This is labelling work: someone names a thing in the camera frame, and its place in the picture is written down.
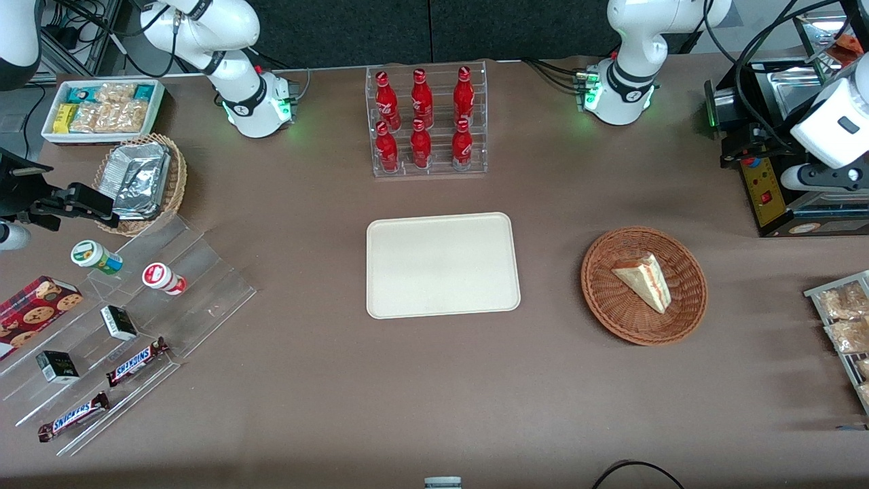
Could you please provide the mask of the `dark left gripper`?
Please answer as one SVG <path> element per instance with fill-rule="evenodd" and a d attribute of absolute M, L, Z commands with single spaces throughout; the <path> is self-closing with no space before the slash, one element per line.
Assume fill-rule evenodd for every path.
<path fill-rule="evenodd" d="M 803 158 L 805 149 L 791 137 L 780 143 L 769 135 L 760 124 L 746 124 L 727 131 L 721 140 L 721 169 L 738 169 L 749 166 L 756 160 L 776 157 Z"/>

